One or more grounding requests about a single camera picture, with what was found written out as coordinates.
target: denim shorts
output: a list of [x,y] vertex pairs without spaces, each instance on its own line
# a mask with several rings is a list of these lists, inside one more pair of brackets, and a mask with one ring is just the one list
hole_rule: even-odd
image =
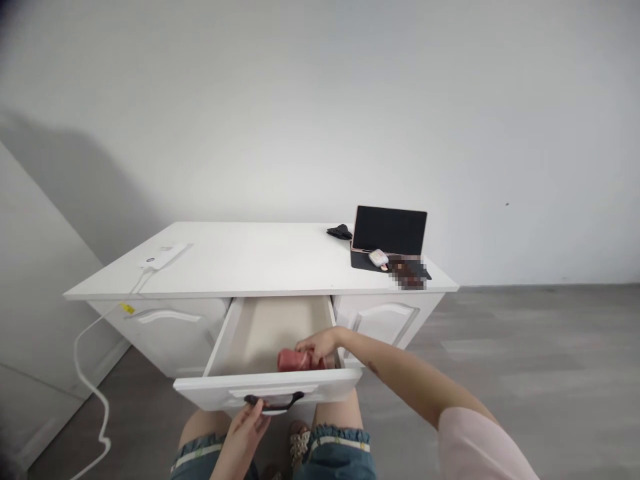
[[[215,434],[188,442],[175,456],[170,480],[209,480],[226,435]],[[360,429],[318,425],[309,436],[302,465],[294,480],[375,480],[369,434]],[[252,461],[245,480],[259,480]]]
[[[216,438],[212,433],[188,442],[175,456],[170,480],[209,480],[225,438],[226,434]],[[245,480],[259,480],[254,461],[249,466]]]
[[360,429],[318,425],[293,480],[375,480],[369,434]]

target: knee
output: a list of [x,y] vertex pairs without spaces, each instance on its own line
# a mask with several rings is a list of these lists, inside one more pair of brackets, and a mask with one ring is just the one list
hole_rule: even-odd
[[221,437],[228,432],[230,425],[231,418],[225,412],[197,410],[189,420],[187,420],[182,430],[179,447],[182,447],[192,440],[211,435],[212,433]]

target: white cable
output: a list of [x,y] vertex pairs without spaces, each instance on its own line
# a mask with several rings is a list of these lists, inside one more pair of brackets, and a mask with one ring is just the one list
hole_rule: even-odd
[[[104,418],[104,420],[102,420],[102,428],[100,428],[100,433],[98,434],[98,442],[104,444],[105,450],[104,450],[104,452],[102,452],[102,454],[98,458],[96,458],[96,460],[94,460],[93,462],[88,464],[81,472],[79,472],[71,480],[77,480],[78,478],[82,477],[86,472],[88,472],[89,470],[94,468],[98,464],[98,462],[100,462],[100,460],[102,460],[109,453],[109,450],[111,450],[111,440],[108,437],[105,437],[105,430],[107,429],[107,422],[109,421],[109,401],[102,394],[102,392],[100,392],[100,390],[98,390],[98,388],[96,386],[94,386],[84,376],[84,374],[82,373],[82,370],[80,370],[80,362],[78,360],[78,340],[80,340],[80,337],[82,337],[92,326],[94,326],[96,323],[98,323],[100,320],[102,320],[104,317],[106,317],[108,314],[110,314],[112,311],[114,311],[118,305],[120,305],[123,302],[126,302],[129,299],[129,297],[132,296],[132,294],[135,291],[136,287],[138,286],[138,284],[140,284],[140,281],[142,280],[142,278],[144,278],[145,274],[148,271],[149,271],[148,269],[144,269],[143,272],[142,272],[142,275],[140,275],[140,278],[138,278],[138,281],[135,283],[133,288],[129,291],[127,296],[124,297],[122,300],[116,302],[116,304],[113,306],[113,308],[111,308],[108,312],[106,312],[105,314],[100,316],[100,318],[98,318],[98,320],[96,320],[95,322],[90,324],[90,326],[88,326],[87,328],[82,330],[80,335],[78,335],[77,338],[75,339],[75,341],[73,342],[73,362],[75,363],[75,371],[78,374],[78,378],[80,378],[82,383],[84,383],[89,388],[89,390],[94,392],[95,396],[98,397],[100,399],[100,401],[102,402],[102,404],[105,406],[105,418]],[[149,276],[149,278],[151,278],[151,276],[154,274],[154,272],[155,272],[155,270],[151,270],[151,275]]]

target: black drawer handle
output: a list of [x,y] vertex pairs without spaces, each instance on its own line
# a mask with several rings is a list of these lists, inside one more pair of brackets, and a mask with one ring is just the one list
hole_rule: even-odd
[[[268,405],[266,407],[262,407],[262,414],[263,415],[280,415],[281,413],[284,413],[287,410],[289,410],[294,403],[296,403],[298,400],[300,400],[304,396],[305,394],[302,392],[295,392],[294,394],[291,395],[291,401],[289,402],[288,405]],[[247,395],[245,397],[245,402],[250,403],[254,407],[255,407],[255,404],[258,403],[258,400],[259,398],[256,397],[255,395]]]

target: yellow plug label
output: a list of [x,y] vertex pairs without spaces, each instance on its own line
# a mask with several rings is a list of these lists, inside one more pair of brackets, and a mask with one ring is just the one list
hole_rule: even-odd
[[121,303],[120,306],[122,307],[122,310],[130,315],[133,315],[133,312],[135,312],[135,309],[132,306],[127,305],[126,303]]

